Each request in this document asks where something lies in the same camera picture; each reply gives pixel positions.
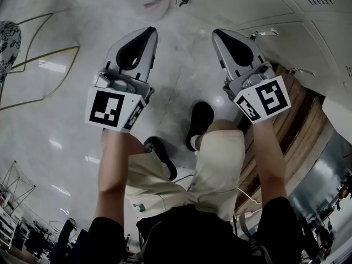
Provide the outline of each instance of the beige pants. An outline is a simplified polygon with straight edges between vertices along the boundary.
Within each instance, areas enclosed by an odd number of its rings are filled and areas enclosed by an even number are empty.
[[[129,156],[126,198],[135,208],[138,219],[193,204],[199,211],[214,213],[224,221],[230,221],[244,156],[241,131],[207,133],[202,139],[188,191],[168,180],[154,152]]]

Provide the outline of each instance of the white marker cube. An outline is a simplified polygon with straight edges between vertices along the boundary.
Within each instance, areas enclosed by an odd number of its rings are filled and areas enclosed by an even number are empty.
[[[255,86],[241,90],[234,103],[252,123],[273,117],[291,107],[290,98],[281,76],[264,80]]]
[[[90,87],[85,123],[129,133],[145,106],[140,95]]]

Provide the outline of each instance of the tiled floor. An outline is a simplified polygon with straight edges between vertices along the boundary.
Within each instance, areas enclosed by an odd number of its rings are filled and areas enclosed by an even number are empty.
[[[43,102],[0,113],[0,177],[17,160],[36,185],[25,201],[45,222],[64,221],[70,212],[79,227],[93,218],[97,194],[101,129],[84,124],[88,87],[110,46],[125,34],[152,25],[159,43],[150,85],[156,90],[132,133],[142,142],[158,135],[167,142],[180,167],[180,177],[194,169],[195,156],[183,142],[192,105],[206,100],[216,118],[234,119],[237,109],[222,91],[221,70],[211,44],[214,29],[179,9],[149,23],[137,16],[127,0],[5,0],[0,20],[20,22],[41,14],[55,15],[41,29],[29,58],[79,44],[76,62],[61,86]],[[24,59],[31,36],[43,19],[21,26]],[[73,52],[35,62],[21,74],[7,77],[1,106],[41,98],[62,79]],[[52,185],[70,193],[63,194]],[[126,202],[125,232],[136,234],[133,211]]]

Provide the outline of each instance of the black shoe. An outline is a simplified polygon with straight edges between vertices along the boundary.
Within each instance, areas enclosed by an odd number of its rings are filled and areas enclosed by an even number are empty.
[[[155,151],[159,160],[165,163],[170,170],[169,180],[170,181],[175,180],[175,178],[177,177],[177,170],[175,165],[172,163],[169,156],[167,155],[163,142],[158,137],[155,137],[155,136],[149,137],[144,142],[144,148],[147,150],[147,152]]]
[[[197,103],[192,110],[191,126],[186,137],[186,147],[192,152],[196,150],[191,146],[191,138],[203,135],[214,120],[214,111],[206,102]]]

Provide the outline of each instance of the black sleeve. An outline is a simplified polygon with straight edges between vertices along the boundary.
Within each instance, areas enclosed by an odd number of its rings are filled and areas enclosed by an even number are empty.
[[[273,264],[300,263],[302,235],[288,199],[277,197],[264,206],[256,237],[267,249]]]
[[[119,263],[126,253],[122,226],[109,218],[95,218],[81,254],[81,263]]]

